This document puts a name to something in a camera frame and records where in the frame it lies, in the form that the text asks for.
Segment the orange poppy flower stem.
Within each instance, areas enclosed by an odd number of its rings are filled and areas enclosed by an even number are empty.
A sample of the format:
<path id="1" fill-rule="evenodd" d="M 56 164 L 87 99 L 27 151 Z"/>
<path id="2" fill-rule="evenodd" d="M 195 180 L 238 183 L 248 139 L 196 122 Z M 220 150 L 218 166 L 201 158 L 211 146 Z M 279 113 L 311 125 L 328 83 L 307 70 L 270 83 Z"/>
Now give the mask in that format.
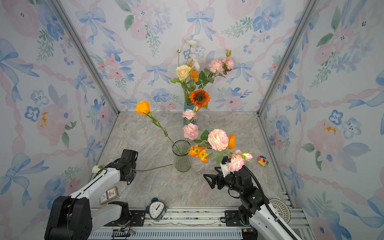
<path id="1" fill-rule="evenodd" d="M 187 95 L 186 95 L 186 103 L 191 106 L 192 102 L 190 99 L 190 93 L 196 90 L 196 83 L 199 81 L 199 73 L 200 65 L 196 60 L 192 60 L 189 63 L 189 67 L 191 67 L 191 71 L 189 73 L 189 79 L 187 81 Z"/>

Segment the clear glass vase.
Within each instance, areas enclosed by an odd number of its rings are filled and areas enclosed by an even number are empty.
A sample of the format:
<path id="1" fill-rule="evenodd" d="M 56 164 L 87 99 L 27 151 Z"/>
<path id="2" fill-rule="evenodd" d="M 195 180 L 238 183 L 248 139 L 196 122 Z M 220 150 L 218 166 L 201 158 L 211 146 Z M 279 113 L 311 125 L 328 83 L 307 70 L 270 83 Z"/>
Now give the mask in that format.
<path id="1" fill-rule="evenodd" d="M 178 140 L 172 146 L 173 154 L 176 156 L 175 168 L 179 172 L 187 172 L 192 167 L 189 151 L 191 144 L 187 140 Z"/>

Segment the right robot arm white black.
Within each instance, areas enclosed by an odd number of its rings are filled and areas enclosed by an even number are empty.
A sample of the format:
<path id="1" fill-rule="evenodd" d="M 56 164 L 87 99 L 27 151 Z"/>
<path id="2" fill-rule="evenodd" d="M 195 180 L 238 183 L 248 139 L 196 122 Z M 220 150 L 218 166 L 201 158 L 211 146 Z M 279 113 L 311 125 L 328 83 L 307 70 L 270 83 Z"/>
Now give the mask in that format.
<path id="1" fill-rule="evenodd" d="M 224 176 L 215 167 L 216 175 L 204 174 L 211 189 L 221 190 L 227 187 L 230 191 L 239 193 L 242 204 L 239 206 L 239 217 L 244 225 L 250 225 L 261 233 L 267 240 L 299 240 L 300 237 L 278 214 L 264 194 L 260 182 L 247 168 Z"/>

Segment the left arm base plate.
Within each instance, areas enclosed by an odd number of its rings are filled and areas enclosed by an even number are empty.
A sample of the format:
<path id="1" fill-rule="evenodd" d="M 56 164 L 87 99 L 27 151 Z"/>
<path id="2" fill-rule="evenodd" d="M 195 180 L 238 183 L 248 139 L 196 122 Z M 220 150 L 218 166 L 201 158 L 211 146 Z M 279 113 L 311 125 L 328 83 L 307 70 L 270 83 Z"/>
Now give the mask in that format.
<path id="1" fill-rule="evenodd" d="M 123 212 L 118 220 L 106 224 L 105 227 L 142 227 L 145 216 L 145 210 L 129 210 L 128 212 Z"/>

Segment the pink carnation flower stem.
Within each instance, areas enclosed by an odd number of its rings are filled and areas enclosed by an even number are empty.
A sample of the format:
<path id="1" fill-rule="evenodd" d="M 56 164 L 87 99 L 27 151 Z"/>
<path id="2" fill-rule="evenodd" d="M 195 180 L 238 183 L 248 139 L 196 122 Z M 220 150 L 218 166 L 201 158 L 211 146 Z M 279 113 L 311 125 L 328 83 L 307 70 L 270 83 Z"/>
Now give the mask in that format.
<path id="1" fill-rule="evenodd" d="M 203 90 L 207 84 L 213 84 L 217 77 L 225 77 L 228 72 L 235 68 L 231 55 L 232 51 L 226 50 L 226 56 L 222 60 L 212 60 L 208 64 L 208 68 L 200 71 L 198 81 L 196 82 L 199 90 Z"/>

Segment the orange rose bud stem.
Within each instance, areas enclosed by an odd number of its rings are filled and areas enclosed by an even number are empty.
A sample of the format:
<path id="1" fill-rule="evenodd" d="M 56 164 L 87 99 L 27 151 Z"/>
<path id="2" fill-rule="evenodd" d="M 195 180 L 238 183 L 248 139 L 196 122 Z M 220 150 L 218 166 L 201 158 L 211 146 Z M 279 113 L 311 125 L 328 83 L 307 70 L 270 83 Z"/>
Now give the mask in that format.
<path id="1" fill-rule="evenodd" d="M 153 116 L 150 104 L 150 101 L 141 101 L 136 106 L 136 113 L 147 116 L 155 126 L 163 131 L 165 137 L 168 138 L 172 144 L 174 144 L 175 142 L 170 138 L 167 130 L 161 125 L 158 119 Z"/>

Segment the cream yellow rose stem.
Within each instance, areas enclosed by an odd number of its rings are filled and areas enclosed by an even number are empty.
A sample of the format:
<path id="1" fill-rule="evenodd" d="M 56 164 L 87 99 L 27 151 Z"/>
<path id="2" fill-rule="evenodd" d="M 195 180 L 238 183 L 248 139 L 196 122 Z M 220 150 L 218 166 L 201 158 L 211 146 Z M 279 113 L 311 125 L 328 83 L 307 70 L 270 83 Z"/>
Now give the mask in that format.
<path id="1" fill-rule="evenodd" d="M 185 103 L 188 106 L 192 106 L 193 103 L 190 99 L 191 92 L 196 90 L 195 79 L 191 77 L 191 67 L 187 65 L 182 65 L 176 68 L 177 77 L 171 80 L 173 84 L 180 84 L 183 89 Z"/>

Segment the pink rose flower stem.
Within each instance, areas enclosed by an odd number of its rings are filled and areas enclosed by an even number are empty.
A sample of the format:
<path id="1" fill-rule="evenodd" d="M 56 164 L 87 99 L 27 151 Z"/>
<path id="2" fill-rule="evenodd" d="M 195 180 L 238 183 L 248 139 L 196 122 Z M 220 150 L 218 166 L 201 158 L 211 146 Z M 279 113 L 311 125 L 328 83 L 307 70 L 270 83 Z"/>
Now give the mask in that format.
<path id="1" fill-rule="evenodd" d="M 224 130 L 214 129 L 211 132 L 204 131 L 199 140 L 194 140 L 199 147 L 208 145 L 207 153 L 213 154 L 212 157 L 216 158 L 217 164 L 227 164 L 230 173 L 238 172 L 243 168 L 246 162 L 253 159 L 250 152 L 243 152 L 241 150 L 229 150 L 229 136 Z"/>

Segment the white flower stem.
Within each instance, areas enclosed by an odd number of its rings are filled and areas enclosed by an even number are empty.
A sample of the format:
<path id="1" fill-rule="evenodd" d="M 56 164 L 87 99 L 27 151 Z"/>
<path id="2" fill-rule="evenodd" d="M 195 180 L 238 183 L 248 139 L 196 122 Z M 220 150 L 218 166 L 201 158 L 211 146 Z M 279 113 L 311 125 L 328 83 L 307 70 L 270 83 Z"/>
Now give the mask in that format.
<path id="1" fill-rule="evenodd" d="M 192 53 L 192 48 L 195 48 L 197 46 L 198 42 L 195 40 L 186 40 L 186 43 L 189 46 L 189 49 L 187 50 L 187 60 L 186 60 L 185 64 L 183 64 L 183 65 L 188 66 L 192 60 L 196 60 L 198 62 L 196 55 Z"/>

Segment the teal ceramic vase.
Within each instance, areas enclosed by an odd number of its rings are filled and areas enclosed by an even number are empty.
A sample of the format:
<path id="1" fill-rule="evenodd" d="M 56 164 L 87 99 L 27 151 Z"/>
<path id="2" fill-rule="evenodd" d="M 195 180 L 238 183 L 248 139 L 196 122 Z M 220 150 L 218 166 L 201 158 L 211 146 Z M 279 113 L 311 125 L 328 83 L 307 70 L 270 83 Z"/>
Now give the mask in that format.
<path id="1" fill-rule="evenodd" d="M 195 105 L 187 105 L 185 103 L 184 105 L 184 111 L 183 111 L 183 120 L 184 125 L 188 125 L 189 123 L 193 123 L 196 120 L 197 116 L 195 113 Z"/>

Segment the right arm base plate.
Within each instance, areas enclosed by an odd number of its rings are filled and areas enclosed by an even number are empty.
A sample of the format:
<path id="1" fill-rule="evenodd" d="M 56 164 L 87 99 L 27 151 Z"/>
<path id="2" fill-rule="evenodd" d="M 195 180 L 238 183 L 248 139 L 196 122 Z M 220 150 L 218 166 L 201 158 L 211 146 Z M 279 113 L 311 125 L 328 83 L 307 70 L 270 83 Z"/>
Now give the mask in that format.
<path id="1" fill-rule="evenodd" d="M 225 210 L 220 221 L 227 227 L 255 228 L 258 224 L 251 221 L 252 216 L 249 210 Z"/>

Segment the orange ranunculus flower bunch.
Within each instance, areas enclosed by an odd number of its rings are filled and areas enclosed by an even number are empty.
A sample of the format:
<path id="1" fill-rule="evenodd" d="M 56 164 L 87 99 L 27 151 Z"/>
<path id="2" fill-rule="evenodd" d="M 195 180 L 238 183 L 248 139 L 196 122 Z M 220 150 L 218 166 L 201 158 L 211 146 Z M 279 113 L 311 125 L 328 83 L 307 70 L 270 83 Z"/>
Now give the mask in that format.
<path id="1" fill-rule="evenodd" d="M 236 136 L 230 135 L 229 136 L 229 150 L 234 149 L 236 146 Z M 212 157 L 213 154 L 207 153 L 208 145 L 205 147 L 199 147 L 198 145 L 190 147 L 189 155 L 192 157 L 196 157 L 197 159 L 200 159 L 203 163 L 206 163 L 209 161 L 209 159 Z"/>

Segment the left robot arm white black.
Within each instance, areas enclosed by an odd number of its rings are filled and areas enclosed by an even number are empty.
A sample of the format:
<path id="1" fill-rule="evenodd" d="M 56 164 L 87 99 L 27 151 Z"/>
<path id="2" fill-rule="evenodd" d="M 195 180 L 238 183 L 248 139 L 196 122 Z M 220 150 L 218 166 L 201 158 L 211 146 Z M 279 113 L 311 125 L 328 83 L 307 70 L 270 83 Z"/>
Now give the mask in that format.
<path id="1" fill-rule="evenodd" d="M 114 184 L 130 184 L 136 175 L 138 152 L 123 150 L 120 158 L 106 165 L 95 178 L 69 196 L 54 200 L 46 240 L 86 240 L 97 229 L 113 222 L 127 226 L 132 214 L 126 202 L 112 201 L 101 209 L 92 209 Z"/>

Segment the orange sunflower stem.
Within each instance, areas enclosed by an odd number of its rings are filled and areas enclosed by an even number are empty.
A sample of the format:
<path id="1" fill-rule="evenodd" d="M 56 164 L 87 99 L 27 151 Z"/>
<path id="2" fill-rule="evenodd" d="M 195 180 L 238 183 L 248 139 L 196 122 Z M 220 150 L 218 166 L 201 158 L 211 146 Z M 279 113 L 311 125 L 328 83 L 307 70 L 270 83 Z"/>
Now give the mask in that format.
<path id="1" fill-rule="evenodd" d="M 207 107 L 211 100 L 209 93 L 202 89 L 191 92 L 189 99 L 199 109 Z"/>

